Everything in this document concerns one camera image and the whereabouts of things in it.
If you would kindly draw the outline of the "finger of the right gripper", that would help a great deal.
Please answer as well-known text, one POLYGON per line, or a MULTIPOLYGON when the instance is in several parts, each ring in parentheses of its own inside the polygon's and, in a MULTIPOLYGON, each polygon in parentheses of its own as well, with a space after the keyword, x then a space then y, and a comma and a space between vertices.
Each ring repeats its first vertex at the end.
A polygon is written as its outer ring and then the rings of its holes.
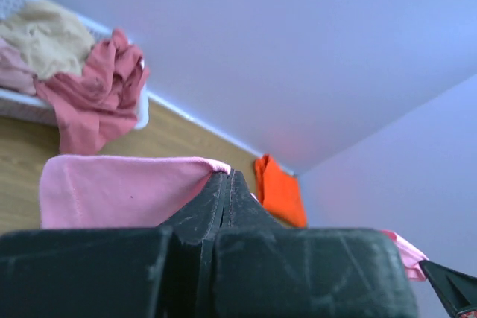
POLYGON ((419 265, 450 317, 476 317, 476 277, 427 260, 419 265))

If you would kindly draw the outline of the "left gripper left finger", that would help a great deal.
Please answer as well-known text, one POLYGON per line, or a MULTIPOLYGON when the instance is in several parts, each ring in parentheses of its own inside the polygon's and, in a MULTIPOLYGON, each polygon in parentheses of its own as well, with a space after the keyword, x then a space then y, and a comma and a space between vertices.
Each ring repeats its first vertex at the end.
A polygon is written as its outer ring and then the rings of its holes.
POLYGON ((3 317, 207 317, 228 177, 163 224, 1 236, 3 317))

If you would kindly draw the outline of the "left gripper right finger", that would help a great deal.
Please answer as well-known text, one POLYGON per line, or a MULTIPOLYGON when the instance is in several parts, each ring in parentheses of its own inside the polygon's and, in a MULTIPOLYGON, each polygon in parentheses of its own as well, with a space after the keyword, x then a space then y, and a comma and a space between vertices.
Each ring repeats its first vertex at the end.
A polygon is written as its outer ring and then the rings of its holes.
POLYGON ((215 238, 214 317, 416 317, 391 239, 375 229, 287 229, 254 199, 242 173, 227 180, 215 238))

